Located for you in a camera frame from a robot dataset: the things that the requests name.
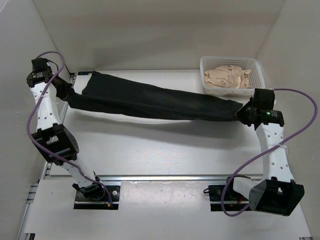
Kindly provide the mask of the black trousers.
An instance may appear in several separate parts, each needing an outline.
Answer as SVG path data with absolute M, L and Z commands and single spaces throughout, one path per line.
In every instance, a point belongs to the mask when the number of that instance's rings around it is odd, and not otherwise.
M 233 122 L 243 106 L 199 93 L 161 88 L 94 71 L 78 94 L 65 98 L 73 109 L 160 120 Z

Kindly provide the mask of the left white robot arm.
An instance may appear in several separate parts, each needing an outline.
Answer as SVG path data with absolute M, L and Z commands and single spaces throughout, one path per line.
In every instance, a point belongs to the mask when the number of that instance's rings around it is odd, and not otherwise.
M 60 77 L 54 79 L 57 84 L 49 83 L 53 76 L 50 70 L 33 71 L 27 76 L 35 103 L 39 104 L 36 132 L 31 136 L 48 163 L 63 168 L 75 179 L 73 188 L 87 199 L 100 201 L 107 195 L 105 188 L 95 172 L 78 159 L 78 143 L 59 116 L 57 95 L 60 93 L 57 90 L 68 90 L 71 85 Z

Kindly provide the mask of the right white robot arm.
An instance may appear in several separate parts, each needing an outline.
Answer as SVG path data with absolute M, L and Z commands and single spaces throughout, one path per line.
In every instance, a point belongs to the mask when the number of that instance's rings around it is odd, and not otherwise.
M 248 200 L 252 211 L 289 216 L 305 194 L 304 186 L 297 184 L 290 171 L 284 139 L 284 118 L 274 110 L 274 102 L 257 102 L 250 99 L 237 113 L 241 123 L 254 126 L 262 158 L 261 181 L 236 176 L 225 186 L 230 200 L 241 195 Z

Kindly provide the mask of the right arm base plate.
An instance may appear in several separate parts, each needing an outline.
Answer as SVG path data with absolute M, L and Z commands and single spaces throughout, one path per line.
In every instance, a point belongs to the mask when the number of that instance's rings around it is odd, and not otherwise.
M 209 196 L 211 212 L 222 212 L 221 199 L 223 189 L 224 185 L 209 185 L 203 191 L 204 194 Z M 248 203 L 249 201 L 243 195 L 228 187 L 224 197 L 224 208 L 227 212 L 238 212 Z

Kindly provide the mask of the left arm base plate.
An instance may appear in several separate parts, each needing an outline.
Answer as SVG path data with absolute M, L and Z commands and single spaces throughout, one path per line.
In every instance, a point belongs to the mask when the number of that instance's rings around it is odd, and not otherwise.
M 100 184 L 93 183 L 80 188 L 77 184 L 73 208 L 76 210 L 118 210 L 121 193 L 120 185 L 107 185 L 105 190 Z

